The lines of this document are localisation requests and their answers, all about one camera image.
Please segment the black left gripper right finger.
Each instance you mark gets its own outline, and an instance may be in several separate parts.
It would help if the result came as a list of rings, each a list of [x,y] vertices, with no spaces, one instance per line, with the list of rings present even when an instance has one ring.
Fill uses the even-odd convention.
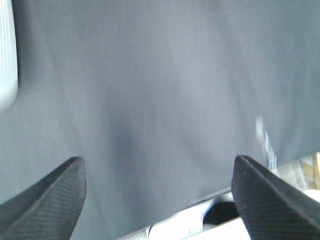
[[[320,204],[255,159],[234,160],[231,192],[252,240],[318,240]]]

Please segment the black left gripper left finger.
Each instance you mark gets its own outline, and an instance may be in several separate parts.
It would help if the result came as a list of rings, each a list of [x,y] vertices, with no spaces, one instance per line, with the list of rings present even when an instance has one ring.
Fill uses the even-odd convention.
[[[69,240],[87,195],[85,161],[71,157],[0,205],[2,240]]]

